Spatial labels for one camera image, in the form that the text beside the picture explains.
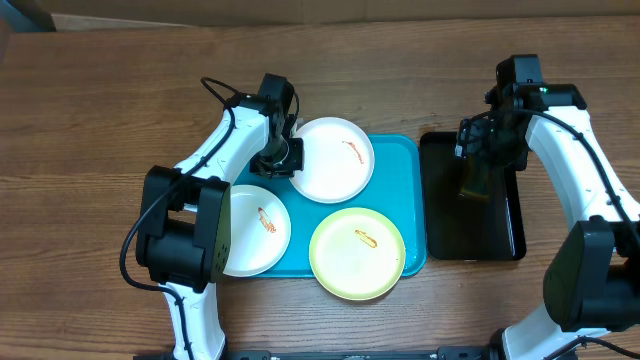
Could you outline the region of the yellow green sponge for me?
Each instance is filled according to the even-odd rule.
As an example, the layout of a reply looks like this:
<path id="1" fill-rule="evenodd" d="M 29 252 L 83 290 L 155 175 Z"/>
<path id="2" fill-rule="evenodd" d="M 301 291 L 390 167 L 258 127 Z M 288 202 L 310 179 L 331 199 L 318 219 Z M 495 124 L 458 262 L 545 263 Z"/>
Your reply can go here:
<path id="1" fill-rule="evenodd" d="M 460 186 L 462 197 L 488 202 L 490 196 L 491 168 L 483 159 L 469 156 L 464 160 Z"/>

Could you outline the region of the white plate with stain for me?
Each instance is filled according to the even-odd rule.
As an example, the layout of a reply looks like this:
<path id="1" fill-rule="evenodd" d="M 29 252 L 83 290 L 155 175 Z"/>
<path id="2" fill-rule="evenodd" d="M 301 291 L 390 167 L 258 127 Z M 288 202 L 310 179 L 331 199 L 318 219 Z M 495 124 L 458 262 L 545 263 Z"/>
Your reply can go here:
<path id="1" fill-rule="evenodd" d="M 322 117 L 304 124 L 294 138 L 303 141 L 303 169 L 290 182 L 302 196 L 318 203 L 341 203 L 369 183 L 375 168 L 374 149 L 356 124 Z"/>

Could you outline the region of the yellow-green plate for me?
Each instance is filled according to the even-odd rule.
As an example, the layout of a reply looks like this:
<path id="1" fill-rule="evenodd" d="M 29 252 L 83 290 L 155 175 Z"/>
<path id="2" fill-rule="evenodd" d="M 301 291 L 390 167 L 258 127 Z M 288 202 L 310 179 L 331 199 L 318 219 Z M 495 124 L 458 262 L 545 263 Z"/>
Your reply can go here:
<path id="1" fill-rule="evenodd" d="M 332 213 L 316 227 L 309 262 L 316 280 L 331 294 L 368 301 L 399 281 L 406 248 L 399 229 L 386 216 L 352 207 Z"/>

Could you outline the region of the white plate near arm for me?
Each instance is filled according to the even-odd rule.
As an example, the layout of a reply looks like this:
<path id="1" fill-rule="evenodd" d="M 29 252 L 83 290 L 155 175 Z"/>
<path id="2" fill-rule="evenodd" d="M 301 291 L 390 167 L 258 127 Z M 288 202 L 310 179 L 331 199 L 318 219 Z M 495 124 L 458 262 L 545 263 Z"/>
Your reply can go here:
<path id="1" fill-rule="evenodd" d="M 224 274 L 250 277 L 269 270 L 285 254 L 291 232 L 289 213 L 278 197 L 255 185 L 234 185 Z"/>

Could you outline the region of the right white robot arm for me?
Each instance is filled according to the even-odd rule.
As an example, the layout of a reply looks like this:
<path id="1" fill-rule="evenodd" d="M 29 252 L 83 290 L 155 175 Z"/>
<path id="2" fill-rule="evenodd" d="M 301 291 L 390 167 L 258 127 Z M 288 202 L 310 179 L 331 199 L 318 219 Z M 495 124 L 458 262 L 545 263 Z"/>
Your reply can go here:
<path id="1" fill-rule="evenodd" d="M 486 199 L 491 171 L 522 169 L 533 152 L 569 228 L 546 270 L 542 304 L 492 336 L 492 358 L 559 359 L 638 325 L 639 203 L 599 146 L 577 88 L 496 85 L 485 101 L 489 110 L 463 120 L 457 134 L 456 154 L 467 162 L 462 195 Z"/>

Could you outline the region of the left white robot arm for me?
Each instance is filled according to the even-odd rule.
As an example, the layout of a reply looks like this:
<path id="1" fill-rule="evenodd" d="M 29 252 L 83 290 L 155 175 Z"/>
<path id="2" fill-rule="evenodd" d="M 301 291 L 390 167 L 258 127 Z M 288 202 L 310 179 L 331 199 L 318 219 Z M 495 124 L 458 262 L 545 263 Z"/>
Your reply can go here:
<path id="1" fill-rule="evenodd" d="M 147 173 L 140 215 L 123 242 L 119 266 L 129 285 L 165 296 L 175 336 L 169 358 L 224 354 L 216 283 L 231 250 L 231 187 L 248 165 L 262 177 L 290 177 L 301 169 L 303 145 L 292 134 L 298 112 L 296 93 L 236 93 L 192 155 Z M 130 249 L 150 283 L 125 270 Z"/>

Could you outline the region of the black water tray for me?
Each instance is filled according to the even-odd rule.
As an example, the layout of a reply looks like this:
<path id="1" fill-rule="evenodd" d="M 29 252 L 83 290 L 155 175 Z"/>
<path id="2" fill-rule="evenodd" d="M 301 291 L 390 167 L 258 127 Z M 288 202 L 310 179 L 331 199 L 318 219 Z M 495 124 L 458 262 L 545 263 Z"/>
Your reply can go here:
<path id="1" fill-rule="evenodd" d="M 460 193 L 466 163 L 456 134 L 429 132 L 419 143 L 429 254 L 438 260 L 518 261 L 526 254 L 516 171 L 493 171 L 484 199 Z"/>

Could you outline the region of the blue plastic tray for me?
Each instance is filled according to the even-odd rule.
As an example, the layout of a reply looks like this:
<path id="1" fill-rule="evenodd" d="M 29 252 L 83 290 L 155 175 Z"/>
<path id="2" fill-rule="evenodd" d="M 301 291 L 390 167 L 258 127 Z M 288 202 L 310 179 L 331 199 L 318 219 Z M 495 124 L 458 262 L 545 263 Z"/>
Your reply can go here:
<path id="1" fill-rule="evenodd" d="M 418 273 L 427 260 L 427 240 L 419 152 L 410 138 L 398 134 L 371 135 L 374 172 L 367 186 L 342 203 L 322 204 L 301 195 L 288 179 L 259 177 L 245 168 L 238 185 L 254 185 L 276 195 L 288 210 L 292 235 L 282 258 L 260 273 L 260 278 L 311 278 L 311 236 L 330 214 L 343 208 L 362 207 L 387 217 L 400 231 L 406 249 L 404 277 Z"/>

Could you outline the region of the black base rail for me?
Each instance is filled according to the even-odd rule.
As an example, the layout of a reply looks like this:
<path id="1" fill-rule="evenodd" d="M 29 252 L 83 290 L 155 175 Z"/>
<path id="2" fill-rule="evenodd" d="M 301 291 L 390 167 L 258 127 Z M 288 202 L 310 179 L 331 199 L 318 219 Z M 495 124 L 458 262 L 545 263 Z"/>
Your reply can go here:
<path id="1" fill-rule="evenodd" d="M 266 350 L 224 350 L 224 360 L 491 360 L 503 359 L 496 347 L 445 346 L 437 350 L 382 352 L 297 352 L 270 353 Z"/>

